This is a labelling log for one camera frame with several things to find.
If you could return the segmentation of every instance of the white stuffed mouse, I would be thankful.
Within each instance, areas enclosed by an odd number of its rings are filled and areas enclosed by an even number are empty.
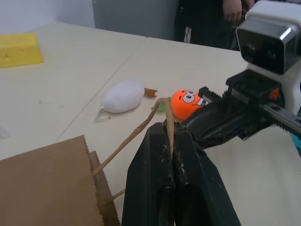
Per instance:
[[[123,80],[112,85],[104,92],[97,118],[102,110],[111,113],[127,112],[136,108],[144,96],[144,86],[135,79]]]

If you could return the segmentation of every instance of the white table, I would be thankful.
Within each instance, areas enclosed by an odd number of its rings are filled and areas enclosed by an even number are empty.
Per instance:
[[[52,144],[145,37],[53,23],[36,31],[44,63],[0,69],[0,159]]]
[[[155,103],[145,98],[137,109],[107,114],[112,117],[109,121],[95,124],[100,97],[113,83],[137,78],[145,87],[157,89],[158,97],[205,85],[221,94],[226,79],[245,67],[238,52],[148,38],[58,141],[85,134],[88,148],[96,150],[104,161],[148,116]],[[150,125],[164,119],[164,114],[158,114]],[[125,188],[127,168],[145,131],[104,168],[113,194]],[[243,226],[296,226],[301,222],[301,159],[289,134],[269,128],[245,142],[235,138],[207,153],[221,173]],[[115,205],[121,219],[123,196]]]
[[[64,34],[69,28],[77,32]],[[149,115],[155,103],[145,98],[133,111],[107,114],[110,120],[94,123],[100,97],[113,83],[137,78],[145,87],[157,89],[158,97],[202,86],[221,94],[226,79],[246,67],[234,51],[65,24],[41,28],[38,35],[44,64],[49,66],[11,68],[4,71],[7,74],[0,70],[0,104],[7,109],[0,112],[0,125],[12,132],[11,138],[0,142],[0,159],[84,134],[89,150],[96,150],[103,161]],[[59,47],[57,37],[63,40]],[[87,41],[92,45],[85,49],[81,45]],[[150,125],[164,119],[164,114],[158,114]],[[145,131],[105,167],[113,194],[125,188],[127,168]],[[206,152],[220,170],[242,226],[299,225],[301,159],[288,134],[269,128],[245,142],[235,138]],[[123,196],[115,205],[121,217]]]

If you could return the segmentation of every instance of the orange ball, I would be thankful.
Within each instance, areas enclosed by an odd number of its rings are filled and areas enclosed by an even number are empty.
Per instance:
[[[188,119],[197,109],[206,105],[206,101],[192,90],[180,90],[173,94],[170,105],[173,113],[181,120]]]

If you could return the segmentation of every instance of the dark pants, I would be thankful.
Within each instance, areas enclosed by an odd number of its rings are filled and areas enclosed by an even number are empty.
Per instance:
[[[191,31],[189,43],[227,48],[232,23],[223,19],[222,0],[180,0],[175,21],[176,41],[184,41],[187,28]]]

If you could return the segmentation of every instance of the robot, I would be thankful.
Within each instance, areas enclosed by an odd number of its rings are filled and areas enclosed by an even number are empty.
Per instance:
[[[209,104],[175,124],[172,158],[166,122],[148,128],[128,168],[123,226],[240,226],[204,149],[274,124],[301,137],[301,6],[259,1],[236,33],[246,70],[223,96],[199,90]]]

